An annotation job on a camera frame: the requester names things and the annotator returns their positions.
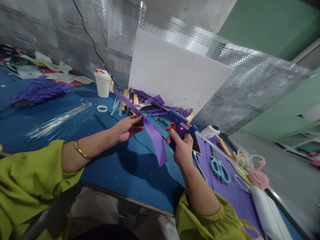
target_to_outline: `white tape roll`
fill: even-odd
[[[104,105],[99,105],[97,107],[97,110],[98,110],[98,112],[106,112],[108,110],[108,108],[106,106],[104,106]]]

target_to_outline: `lime green kurta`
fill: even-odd
[[[0,160],[0,239],[19,238],[35,215],[79,181],[83,169],[73,174],[61,170],[64,143],[56,140],[39,151],[17,153]],[[233,207],[216,195],[221,202],[220,211],[205,217],[192,212],[184,192],[176,213],[182,240],[245,239]],[[39,237],[49,238],[47,230]]]

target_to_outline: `hand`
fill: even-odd
[[[173,154],[174,161],[180,167],[193,166],[192,161],[192,146],[193,139],[189,133],[186,133],[181,139],[177,132],[173,130],[174,123],[171,123],[171,127],[167,127],[170,130],[170,135],[167,137],[167,144],[170,144],[172,139],[176,143],[176,151]]]
[[[117,122],[112,127],[112,130],[114,131],[116,141],[120,143],[141,132],[143,130],[142,126],[144,126],[143,116],[137,117],[136,115],[132,115]]]

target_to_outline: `woman's left hand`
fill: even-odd
[[[118,143],[125,142],[133,135],[143,130],[143,116],[137,117],[136,115],[132,115],[126,117],[119,122],[116,123],[112,127],[112,130],[115,134],[116,141]]]

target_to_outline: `hot glue gun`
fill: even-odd
[[[170,120],[174,122],[175,126],[173,127],[173,129],[178,133],[181,139],[184,137],[185,133],[192,134],[198,129],[196,125],[191,125],[185,117],[181,116],[176,111],[169,110],[167,108],[164,108],[164,110],[168,112]],[[171,140],[169,147],[171,147],[174,152],[176,151],[176,143],[173,139]]]

